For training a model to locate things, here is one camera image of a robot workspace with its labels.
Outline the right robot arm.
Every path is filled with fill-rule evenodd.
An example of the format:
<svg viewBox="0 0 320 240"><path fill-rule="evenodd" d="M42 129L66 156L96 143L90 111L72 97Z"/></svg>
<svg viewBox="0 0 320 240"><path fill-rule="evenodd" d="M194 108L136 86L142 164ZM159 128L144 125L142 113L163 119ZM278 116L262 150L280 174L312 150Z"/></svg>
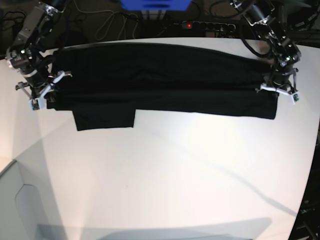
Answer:
<svg viewBox="0 0 320 240"><path fill-rule="evenodd" d="M18 71L26 82L19 82L15 89L22 90L33 109L41 109L49 92L57 90L57 83L71 73L60 71L49 72L63 51L70 35L70 26L66 20L66 30L61 46L52 55L42 56L46 51L41 40L47 37L55 26L54 16L61 16L67 0L40 0L25 17L21 30L17 33L13 44L8 47L5 60L10 69Z"/></svg>

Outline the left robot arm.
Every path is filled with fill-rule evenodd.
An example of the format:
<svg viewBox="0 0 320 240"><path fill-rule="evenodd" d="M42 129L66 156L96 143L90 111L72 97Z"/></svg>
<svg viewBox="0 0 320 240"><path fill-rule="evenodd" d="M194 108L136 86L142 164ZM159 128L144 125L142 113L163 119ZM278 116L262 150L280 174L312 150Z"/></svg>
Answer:
<svg viewBox="0 0 320 240"><path fill-rule="evenodd" d="M255 52L259 58L273 60L270 75L260 89L289 96L294 102L299 99L297 90L297 72L294 64L300 61L301 52L289 38L285 28L275 14L275 7L270 0L231 0L242 24L248 24L257 37L269 46L268 53Z"/></svg>

